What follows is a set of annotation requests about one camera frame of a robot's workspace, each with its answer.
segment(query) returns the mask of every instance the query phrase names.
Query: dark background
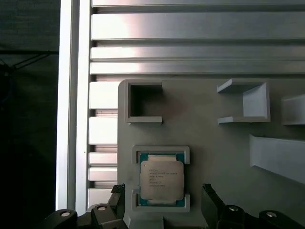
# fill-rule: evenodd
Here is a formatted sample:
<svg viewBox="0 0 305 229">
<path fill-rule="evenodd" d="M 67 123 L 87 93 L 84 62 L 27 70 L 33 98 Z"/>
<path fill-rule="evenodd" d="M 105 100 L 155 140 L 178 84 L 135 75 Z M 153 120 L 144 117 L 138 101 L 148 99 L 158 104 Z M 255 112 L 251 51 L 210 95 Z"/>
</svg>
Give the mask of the dark background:
<svg viewBox="0 0 305 229">
<path fill-rule="evenodd" d="M 0 0 L 0 50 L 58 51 L 59 28 L 59 0 Z M 0 54 L 8 65 L 31 56 Z M 23 228 L 32 228 L 55 209 L 58 56 L 11 76 L 11 96 L 0 107 L 0 151 L 15 173 L 10 181 L 14 198 L 22 201 L 18 217 Z M 2 94 L 5 88 L 0 79 Z"/>
</svg>

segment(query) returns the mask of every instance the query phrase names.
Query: screw head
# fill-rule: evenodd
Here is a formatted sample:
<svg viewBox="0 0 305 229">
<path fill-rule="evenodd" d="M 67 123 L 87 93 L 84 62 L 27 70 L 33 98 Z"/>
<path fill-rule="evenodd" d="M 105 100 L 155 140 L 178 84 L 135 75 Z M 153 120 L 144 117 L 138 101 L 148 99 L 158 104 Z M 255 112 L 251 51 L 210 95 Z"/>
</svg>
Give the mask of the screw head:
<svg viewBox="0 0 305 229">
<path fill-rule="evenodd" d="M 69 215 L 70 215 L 70 213 L 67 212 L 67 211 L 65 211 L 65 212 L 63 212 L 63 213 L 61 214 L 62 217 L 67 217 L 67 216 L 69 216 Z"/>
<path fill-rule="evenodd" d="M 268 211 L 266 213 L 267 216 L 271 217 L 271 218 L 275 218 L 277 215 L 274 212 Z"/>
<path fill-rule="evenodd" d="M 230 206 L 229 209 L 231 211 L 238 211 L 238 207 L 236 207 L 236 206 Z"/>
<path fill-rule="evenodd" d="M 100 206 L 100 207 L 98 207 L 97 209 L 98 209 L 99 211 L 104 211 L 104 210 L 106 210 L 106 208 L 103 207 L 103 206 Z"/>
</svg>

